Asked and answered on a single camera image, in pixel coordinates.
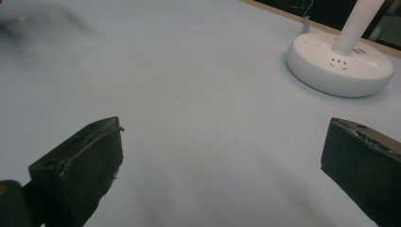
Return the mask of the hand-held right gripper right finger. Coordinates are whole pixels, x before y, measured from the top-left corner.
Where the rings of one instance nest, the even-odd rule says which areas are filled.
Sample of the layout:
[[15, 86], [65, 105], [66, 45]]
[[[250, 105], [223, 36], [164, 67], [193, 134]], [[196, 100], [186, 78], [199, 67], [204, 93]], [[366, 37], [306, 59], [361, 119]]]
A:
[[321, 169], [378, 227], [401, 227], [401, 143], [332, 118]]

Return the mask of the white desk lamp with sockets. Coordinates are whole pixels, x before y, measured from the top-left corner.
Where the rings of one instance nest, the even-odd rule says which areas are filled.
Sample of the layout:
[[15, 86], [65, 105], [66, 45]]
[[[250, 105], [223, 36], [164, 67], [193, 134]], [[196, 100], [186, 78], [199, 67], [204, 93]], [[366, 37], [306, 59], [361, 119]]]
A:
[[385, 0], [357, 0], [342, 31], [304, 33], [286, 54], [290, 71], [306, 85], [333, 96], [363, 97], [392, 79], [392, 62], [360, 38]]

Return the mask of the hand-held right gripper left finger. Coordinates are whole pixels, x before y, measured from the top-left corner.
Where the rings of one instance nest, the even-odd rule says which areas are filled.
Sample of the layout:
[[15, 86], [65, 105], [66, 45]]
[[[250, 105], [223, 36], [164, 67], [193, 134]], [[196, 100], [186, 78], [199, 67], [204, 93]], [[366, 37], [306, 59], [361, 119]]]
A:
[[82, 227], [123, 162], [116, 116], [93, 122], [28, 167], [45, 227]]

